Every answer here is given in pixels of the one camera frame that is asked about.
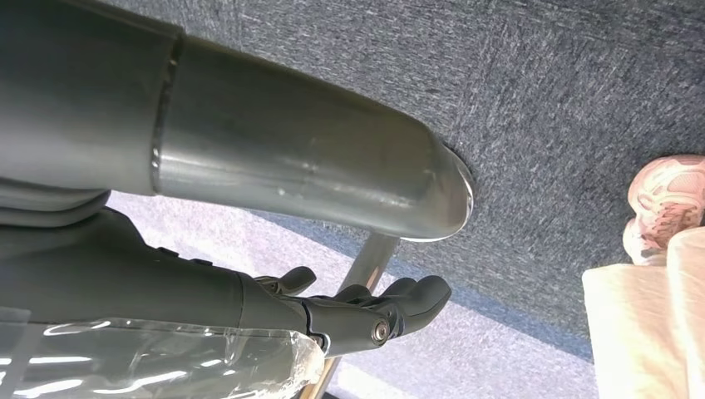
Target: metal tube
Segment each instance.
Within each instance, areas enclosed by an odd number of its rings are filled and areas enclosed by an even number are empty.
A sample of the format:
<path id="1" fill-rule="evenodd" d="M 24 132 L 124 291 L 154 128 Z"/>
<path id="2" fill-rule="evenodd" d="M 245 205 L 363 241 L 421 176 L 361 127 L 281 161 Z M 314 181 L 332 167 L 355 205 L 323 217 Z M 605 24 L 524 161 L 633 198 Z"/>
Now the metal tube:
<path id="1" fill-rule="evenodd" d="M 398 244 L 398 237 L 371 233 L 362 246 L 360 253 L 352 262 L 352 266 L 338 291 L 353 284 L 364 285 L 370 291 L 374 290 Z M 326 360 L 321 379 L 318 383 L 305 387 L 299 399 L 321 399 L 326 387 L 331 382 L 331 378 L 333 378 L 340 359 L 340 357 L 334 357 Z"/>

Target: black plastic part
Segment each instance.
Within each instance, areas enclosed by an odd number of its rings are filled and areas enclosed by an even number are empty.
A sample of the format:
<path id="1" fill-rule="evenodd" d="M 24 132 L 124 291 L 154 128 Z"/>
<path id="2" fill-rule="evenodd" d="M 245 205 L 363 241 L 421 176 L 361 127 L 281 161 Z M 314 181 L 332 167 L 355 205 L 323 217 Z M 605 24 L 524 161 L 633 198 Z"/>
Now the black plastic part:
<path id="1" fill-rule="evenodd" d="M 130 220 L 103 209 L 60 229 L 0 227 L 0 306 L 37 323 L 132 318 L 306 333 L 295 303 L 250 276 L 153 249 Z"/>
<path id="2" fill-rule="evenodd" d="M 372 329 L 383 319 L 380 313 L 322 298 L 305 298 L 302 304 L 308 313 L 308 333 L 325 338 L 328 357 L 366 351 L 384 343 L 372 339 Z"/>

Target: gray carpet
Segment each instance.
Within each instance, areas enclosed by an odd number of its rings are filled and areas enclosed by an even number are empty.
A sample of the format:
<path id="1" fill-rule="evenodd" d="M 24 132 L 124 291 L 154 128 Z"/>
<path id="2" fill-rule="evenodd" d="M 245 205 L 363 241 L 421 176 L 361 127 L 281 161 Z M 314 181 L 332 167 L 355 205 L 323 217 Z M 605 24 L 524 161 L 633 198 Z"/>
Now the gray carpet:
<path id="1" fill-rule="evenodd" d="M 588 335 L 581 273 L 625 260 L 632 176 L 705 153 L 705 2 L 110 2 L 426 122 L 480 197 L 461 234 L 398 258 L 572 337 Z"/>

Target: white cloth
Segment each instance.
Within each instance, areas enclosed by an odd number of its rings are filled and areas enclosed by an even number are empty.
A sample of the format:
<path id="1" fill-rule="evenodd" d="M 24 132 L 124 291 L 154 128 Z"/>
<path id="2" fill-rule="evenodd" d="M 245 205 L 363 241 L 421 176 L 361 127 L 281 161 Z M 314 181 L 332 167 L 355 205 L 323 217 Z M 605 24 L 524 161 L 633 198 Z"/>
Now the white cloth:
<path id="1" fill-rule="evenodd" d="M 676 234 L 666 263 L 583 275 L 600 399 L 705 398 L 705 228 Z"/>

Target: pink sneaker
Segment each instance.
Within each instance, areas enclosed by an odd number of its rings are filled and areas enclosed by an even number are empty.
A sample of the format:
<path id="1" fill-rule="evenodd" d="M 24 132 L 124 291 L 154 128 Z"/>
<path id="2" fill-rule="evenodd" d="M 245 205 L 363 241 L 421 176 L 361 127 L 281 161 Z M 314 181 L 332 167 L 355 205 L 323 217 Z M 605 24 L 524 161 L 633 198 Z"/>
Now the pink sneaker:
<path id="1" fill-rule="evenodd" d="M 676 155 L 644 166 L 629 186 L 637 217 L 622 241 L 634 264 L 665 265 L 668 241 L 698 227 L 705 210 L 705 156 Z"/>

